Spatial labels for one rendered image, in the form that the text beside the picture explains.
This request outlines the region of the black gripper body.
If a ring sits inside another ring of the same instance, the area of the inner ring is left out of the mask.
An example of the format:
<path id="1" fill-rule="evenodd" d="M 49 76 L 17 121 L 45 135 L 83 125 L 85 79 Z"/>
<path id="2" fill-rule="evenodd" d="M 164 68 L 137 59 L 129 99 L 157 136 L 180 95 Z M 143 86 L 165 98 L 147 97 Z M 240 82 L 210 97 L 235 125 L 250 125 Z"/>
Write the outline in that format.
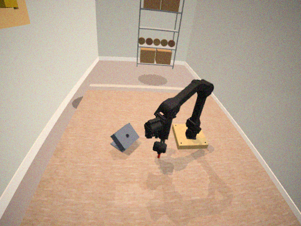
<path id="1" fill-rule="evenodd" d="M 158 138 L 161 139 L 161 141 L 160 142 L 155 142 L 153 144 L 153 151 L 161 152 L 161 153 L 166 153 L 167 144 L 165 143 L 165 140 L 168 140 L 170 130 L 171 129 L 169 129 L 169 130 L 161 130 L 161 131 L 158 132 Z"/>

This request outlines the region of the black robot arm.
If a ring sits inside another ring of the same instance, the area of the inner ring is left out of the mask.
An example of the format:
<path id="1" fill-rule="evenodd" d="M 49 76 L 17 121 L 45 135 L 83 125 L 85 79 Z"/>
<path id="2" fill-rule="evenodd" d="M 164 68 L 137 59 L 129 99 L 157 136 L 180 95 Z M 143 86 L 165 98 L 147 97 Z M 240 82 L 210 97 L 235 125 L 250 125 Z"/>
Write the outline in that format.
<path id="1" fill-rule="evenodd" d="M 200 116 L 203 111 L 203 106 L 206 98 L 212 93 L 213 90 L 214 85 L 204 79 L 192 80 L 191 83 L 182 91 L 180 91 L 175 97 L 168 98 L 160 104 L 154 113 L 156 118 L 148 120 L 144 124 L 145 137 L 147 139 L 151 139 L 152 137 L 157 139 L 159 131 L 169 130 L 171 128 L 172 121 L 174 118 L 176 118 L 176 115 L 180 111 L 182 104 L 184 104 L 185 101 L 187 101 L 197 92 L 195 107 L 192 116 L 186 121 L 186 127 L 188 129 L 185 132 L 187 139 L 196 140 L 196 135 L 201 131 Z M 160 112 L 162 112 L 164 115 L 161 115 Z"/>

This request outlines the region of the grey sloped panel with hole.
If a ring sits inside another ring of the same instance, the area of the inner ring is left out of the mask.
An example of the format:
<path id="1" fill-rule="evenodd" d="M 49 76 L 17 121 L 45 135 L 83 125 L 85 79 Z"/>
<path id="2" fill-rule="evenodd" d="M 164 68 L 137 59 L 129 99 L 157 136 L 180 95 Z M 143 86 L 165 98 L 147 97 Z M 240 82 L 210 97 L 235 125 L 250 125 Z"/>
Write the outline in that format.
<path id="1" fill-rule="evenodd" d="M 124 152 L 138 138 L 138 134 L 135 132 L 131 124 L 128 123 L 125 126 L 123 126 L 120 130 L 111 135 L 111 139 L 113 140 L 111 145 L 116 149 L 120 150 L 121 152 Z"/>

